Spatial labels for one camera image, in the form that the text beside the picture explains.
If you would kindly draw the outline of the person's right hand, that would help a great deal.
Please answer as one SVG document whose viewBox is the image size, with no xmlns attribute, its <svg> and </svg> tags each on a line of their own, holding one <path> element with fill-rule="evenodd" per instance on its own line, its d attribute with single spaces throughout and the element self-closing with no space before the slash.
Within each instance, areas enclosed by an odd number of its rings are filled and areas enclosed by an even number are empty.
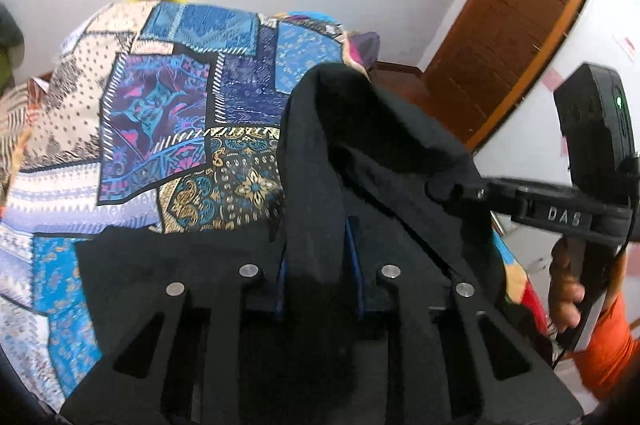
<svg viewBox="0 0 640 425">
<path fill-rule="evenodd" d="M 548 294 L 549 317 L 559 333 L 575 329 L 580 322 L 577 305 L 585 296 L 585 288 L 570 270 L 570 252 L 565 237 L 551 251 Z"/>
</svg>

